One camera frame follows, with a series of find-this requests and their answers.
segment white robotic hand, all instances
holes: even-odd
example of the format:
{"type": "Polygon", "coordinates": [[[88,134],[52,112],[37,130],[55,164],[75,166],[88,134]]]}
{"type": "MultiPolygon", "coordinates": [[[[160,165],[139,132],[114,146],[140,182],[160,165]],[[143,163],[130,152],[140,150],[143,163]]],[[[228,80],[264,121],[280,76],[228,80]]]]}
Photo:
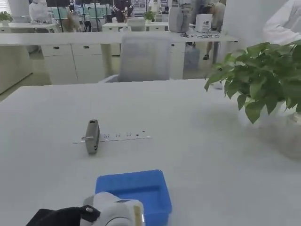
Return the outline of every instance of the white robotic hand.
{"type": "Polygon", "coordinates": [[[143,204],[138,200],[102,192],[87,198],[84,204],[99,210],[100,217],[93,223],[81,219],[80,226],[145,226],[143,204]]]}

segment small plant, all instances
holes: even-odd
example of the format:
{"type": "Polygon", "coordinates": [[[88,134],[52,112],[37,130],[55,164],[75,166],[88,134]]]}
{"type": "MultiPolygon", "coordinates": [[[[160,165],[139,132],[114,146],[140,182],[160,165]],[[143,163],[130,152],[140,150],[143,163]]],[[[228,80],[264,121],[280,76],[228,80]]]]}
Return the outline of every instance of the small plant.
{"type": "Polygon", "coordinates": [[[0,12],[0,21],[8,20],[9,22],[13,21],[13,17],[7,13],[7,11],[0,12]]]}
{"type": "Polygon", "coordinates": [[[224,94],[230,99],[238,93],[238,109],[245,106],[255,123],[264,106],[270,114],[278,102],[301,112],[301,41],[280,46],[261,43],[228,54],[222,64],[215,64],[205,89],[224,81],[224,94]]]}
{"type": "Polygon", "coordinates": [[[155,19],[155,14],[151,11],[147,11],[144,13],[144,19],[152,21],[155,19]]]}

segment person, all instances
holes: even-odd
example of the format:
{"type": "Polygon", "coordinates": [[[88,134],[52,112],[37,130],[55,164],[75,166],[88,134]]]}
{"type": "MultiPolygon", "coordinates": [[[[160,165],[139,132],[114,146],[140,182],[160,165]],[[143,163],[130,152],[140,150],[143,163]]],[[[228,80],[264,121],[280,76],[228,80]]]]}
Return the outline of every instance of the person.
{"type": "Polygon", "coordinates": [[[150,0],[149,11],[157,14],[161,12],[161,1],[160,0],[150,0]]]}
{"type": "Polygon", "coordinates": [[[91,17],[90,17],[90,13],[89,12],[87,12],[87,13],[85,13],[85,15],[84,15],[84,25],[85,25],[85,31],[86,32],[91,32],[92,31],[92,25],[91,25],[91,17]]]}
{"type": "Polygon", "coordinates": [[[116,13],[117,22],[123,23],[125,11],[127,10],[127,16],[130,17],[133,12],[134,5],[131,0],[113,0],[113,9],[116,13]]]}
{"type": "Polygon", "coordinates": [[[265,41],[285,45],[301,40],[301,0],[289,0],[267,21],[265,41]]]}
{"type": "MultiPolygon", "coordinates": [[[[202,9],[202,13],[204,14],[212,14],[212,30],[213,31],[221,31],[222,29],[222,23],[224,20],[224,14],[225,14],[225,8],[226,6],[220,2],[206,6],[202,9]]],[[[203,58],[203,60],[209,59],[209,53],[212,49],[212,42],[209,42],[207,45],[206,54],[203,58]]]]}
{"type": "Polygon", "coordinates": [[[32,0],[29,5],[29,15],[32,23],[48,24],[51,22],[46,0],[32,0]]]}
{"type": "Polygon", "coordinates": [[[169,14],[169,7],[165,6],[164,11],[162,12],[162,14],[169,14]]]}

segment white lab coat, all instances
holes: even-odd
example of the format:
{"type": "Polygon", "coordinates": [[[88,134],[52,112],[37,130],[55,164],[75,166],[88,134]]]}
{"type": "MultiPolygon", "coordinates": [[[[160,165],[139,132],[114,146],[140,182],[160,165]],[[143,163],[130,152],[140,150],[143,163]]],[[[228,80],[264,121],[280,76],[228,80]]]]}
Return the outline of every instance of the white lab coat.
{"type": "Polygon", "coordinates": [[[35,0],[29,5],[29,15],[32,23],[39,21],[40,23],[50,20],[46,1],[35,0]]]}
{"type": "Polygon", "coordinates": [[[301,40],[301,0],[289,0],[264,26],[265,41],[285,45],[301,40]]]}
{"type": "Polygon", "coordinates": [[[154,2],[154,0],[150,0],[149,6],[152,12],[158,13],[161,10],[161,1],[154,2]]]}

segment white wall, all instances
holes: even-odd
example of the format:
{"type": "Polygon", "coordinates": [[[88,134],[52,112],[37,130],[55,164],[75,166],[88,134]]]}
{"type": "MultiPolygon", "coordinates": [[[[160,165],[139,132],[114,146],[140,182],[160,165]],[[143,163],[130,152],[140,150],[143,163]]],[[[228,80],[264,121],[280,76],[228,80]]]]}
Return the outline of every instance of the white wall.
{"type": "Polygon", "coordinates": [[[20,17],[29,15],[28,0],[8,0],[8,4],[13,16],[20,17]]]}
{"type": "Polygon", "coordinates": [[[267,20],[287,0],[227,0],[223,32],[238,38],[238,48],[263,42],[267,20]]]}

